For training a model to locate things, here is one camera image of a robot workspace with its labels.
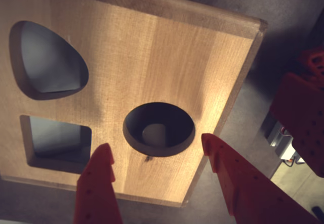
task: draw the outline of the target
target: rounded triangular hole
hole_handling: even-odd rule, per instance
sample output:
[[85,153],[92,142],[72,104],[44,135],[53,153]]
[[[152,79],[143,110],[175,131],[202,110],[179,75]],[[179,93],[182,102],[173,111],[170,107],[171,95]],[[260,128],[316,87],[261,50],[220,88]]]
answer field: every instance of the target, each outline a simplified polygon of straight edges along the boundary
[[29,21],[16,23],[9,37],[15,80],[30,98],[48,100],[80,91],[89,72],[81,55],[62,37]]

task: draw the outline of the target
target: red plastic part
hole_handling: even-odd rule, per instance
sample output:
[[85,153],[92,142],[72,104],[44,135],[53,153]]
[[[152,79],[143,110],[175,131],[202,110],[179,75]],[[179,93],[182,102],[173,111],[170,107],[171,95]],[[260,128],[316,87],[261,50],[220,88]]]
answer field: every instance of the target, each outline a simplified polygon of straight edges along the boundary
[[303,51],[298,61],[312,74],[307,78],[315,84],[324,84],[324,48],[322,46]]
[[114,163],[108,143],[100,145],[77,181],[74,224],[122,224],[111,182]]
[[320,224],[224,141],[212,134],[203,134],[201,140],[237,224]]
[[292,145],[298,154],[324,177],[324,91],[289,73],[283,77],[270,111],[294,138]]

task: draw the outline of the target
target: wooden board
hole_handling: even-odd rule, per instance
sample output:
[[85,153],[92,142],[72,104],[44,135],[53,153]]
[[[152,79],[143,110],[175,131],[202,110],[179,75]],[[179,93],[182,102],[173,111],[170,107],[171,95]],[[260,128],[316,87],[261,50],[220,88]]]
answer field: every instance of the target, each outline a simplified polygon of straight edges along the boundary
[[[89,81],[78,93],[37,101],[17,86],[9,34],[32,21],[68,41]],[[220,133],[261,43],[259,19],[185,0],[0,0],[0,173],[5,180],[75,189],[78,174],[30,167],[20,116],[85,125],[93,152],[111,145],[119,198],[185,205],[206,162],[200,135]],[[145,161],[123,135],[135,107],[166,102],[185,110],[196,135],[182,153]]]

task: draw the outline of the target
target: wood grain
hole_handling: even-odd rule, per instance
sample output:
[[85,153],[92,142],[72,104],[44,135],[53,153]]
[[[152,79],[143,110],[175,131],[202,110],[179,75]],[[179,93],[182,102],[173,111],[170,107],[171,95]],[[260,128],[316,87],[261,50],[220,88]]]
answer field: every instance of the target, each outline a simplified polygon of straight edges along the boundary
[[[92,152],[111,145],[118,197],[171,206],[188,198],[201,171],[200,135],[225,122],[264,31],[258,19],[185,0],[0,0],[0,16],[2,178],[75,187],[78,174],[26,163],[20,116],[39,116],[90,127]],[[49,28],[80,53],[89,70],[80,92],[37,101],[18,88],[8,38],[19,21]],[[196,136],[187,150],[146,162],[129,146],[123,121],[149,102],[192,117]]]

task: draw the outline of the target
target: concrete floor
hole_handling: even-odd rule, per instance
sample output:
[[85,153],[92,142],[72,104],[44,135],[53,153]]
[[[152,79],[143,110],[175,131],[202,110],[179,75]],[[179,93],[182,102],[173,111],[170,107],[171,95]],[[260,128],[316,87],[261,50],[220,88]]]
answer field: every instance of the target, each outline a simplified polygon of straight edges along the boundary
[[324,178],[318,177],[307,164],[287,167],[282,163],[271,181],[313,215],[314,206],[324,210]]
[[[269,29],[239,93],[221,138],[266,176],[279,160],[265,140],[273,126],[268,109],[281,67],[307,46],[324,0],[192,0],[266,20]],[[72,223],[75,193],[0,181],[0,219]],[[118,201],[124,223],[235,223],[228,215],[217,176],[207,164],[185,208]]]

